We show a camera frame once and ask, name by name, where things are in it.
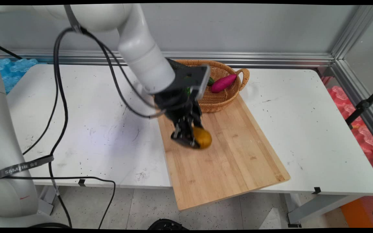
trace orange object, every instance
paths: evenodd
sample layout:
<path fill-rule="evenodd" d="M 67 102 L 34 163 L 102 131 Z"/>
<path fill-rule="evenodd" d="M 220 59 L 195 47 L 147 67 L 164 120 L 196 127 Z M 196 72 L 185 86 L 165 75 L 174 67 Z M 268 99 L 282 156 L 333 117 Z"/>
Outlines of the orange object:
<path fill-rule="evenodd" d="M 211 134 L 200 127 L 193 127 L 195 140 L 199 143 L 200 149 L 205 149 L 211 145 L 212 137 Z"/>
<path fill-rule="evenodd" d="M 373 224 L 362 205 L 361 199 L 341 206 L 343 215 L 350 228 L 372 228 Z"/>

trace wicker basket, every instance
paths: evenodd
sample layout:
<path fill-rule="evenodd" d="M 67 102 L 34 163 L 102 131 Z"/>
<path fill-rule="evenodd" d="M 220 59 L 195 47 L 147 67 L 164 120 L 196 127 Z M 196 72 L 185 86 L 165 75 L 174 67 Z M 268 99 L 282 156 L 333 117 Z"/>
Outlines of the wicker basket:
<path fill-rule="evenodd" d="M 247 84 L 248 79 L 250 78 L 250 72 L 248 69 L 241 69 L 235 72 L 228 65 L 224 65 L 217 61 L 206 61 L 206 60 L 176 60 L 179 63 L 188 66 L 198 66 L 202 64 L 208 64 L 211 67 L 211 78 L 217 81 L 220 78 L 231 74 L 237 74 L 235 81 L 222 92 L 212 93 L 210 87 L 206 87 L 204 92 L 204 97 L 198 101 L 199 106 L 201 107 L 202 112 L 217 112 L 226 108 L 238 95 L 240 90 L 242 90 Z M 238 77 L 239 73 L 243 73 L 243 82 L 240 82 Z"/>

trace black strap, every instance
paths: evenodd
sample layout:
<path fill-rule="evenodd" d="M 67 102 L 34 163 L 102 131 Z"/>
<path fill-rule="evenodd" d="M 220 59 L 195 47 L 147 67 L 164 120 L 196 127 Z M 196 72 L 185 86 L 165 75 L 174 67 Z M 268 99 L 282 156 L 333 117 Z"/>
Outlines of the black strap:
<path fill-rule="evenodd" d="M 32 161 L 22 162 L 16 165 L 9 166 L 7 168 L 3 168 L 0 170 L 0 179 L 6 176 L 12 175 L 12 174 L 27 171 L 31 168 L 39 167 L 53 160 L 54 160 L 53 155 L 46 155 L 46 156 L 37 158 Z"/>
<path fill-rule="evenodd" d="M 68 22 L 70 22 L 71 28 L 77 33 L 82 33 L 81 25 L 77 21 L 76 17 L 73 14 L 73 10 L 71 10 L 70 5 L 64 5 L 65 13 L 67 14 Z"/>

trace metal frame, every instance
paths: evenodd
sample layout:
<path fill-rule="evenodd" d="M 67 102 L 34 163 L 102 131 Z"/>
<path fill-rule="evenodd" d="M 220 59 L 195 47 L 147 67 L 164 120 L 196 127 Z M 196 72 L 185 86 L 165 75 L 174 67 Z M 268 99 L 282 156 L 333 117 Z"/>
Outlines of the metal frame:
<path fill-rule="evenodd" d="M 52 50 L 12 50 L 23 58 L 53 62 Z M 126 62 L 119 52 L 113 52 L 122 65 Z M 241 68 L 327 68 L 333 62 L 329 53 L 220 53 L 220 52 L 162 52 L 170 59 L 198 59 L 219 61 L 231 67 Z M 12 58 L 0 50 L 0 58 Z M 60 51 L 61 64 L 67 65 L 107 65 L 101 51 Z"/>
<path fill-rule="evenodd" d="M 345 31 L 339 37 L 333 47 L 331 54 L 336 60 L 345 59 L 346 54 L 351 50 L 358 38 L 364 33 L 369 24 L 373 21 L 373 5 L 359 6 L 352 17 Z"/>
<path fill-rule="evenodd" d="M 330 71 L 333 72 L 353 105 L 357 105 L 361 100 L 367 99 L 371 95 L 345 60 L 336 60 L 330 67 Z M 373 105 L 361 115 L 361 118 L 373 135 Z"/>

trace basket handle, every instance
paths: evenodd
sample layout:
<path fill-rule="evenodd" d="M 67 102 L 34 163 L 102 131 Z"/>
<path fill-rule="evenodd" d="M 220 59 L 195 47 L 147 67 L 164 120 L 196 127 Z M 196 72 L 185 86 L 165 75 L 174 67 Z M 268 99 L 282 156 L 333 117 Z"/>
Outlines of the basket handle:
<path fill-rule="evenodd" d="M 248 79 L 250 78 L 250 71 L 248 71 L 248 69 L 241 69 L 235 73 L 237 74 L 237 77 L 238 77 L 238 74 L 243 73 L 243 81 L 241 82 L 241 86 L 239 88 L 239 90 L 242 90 L 247 84 Z"/>

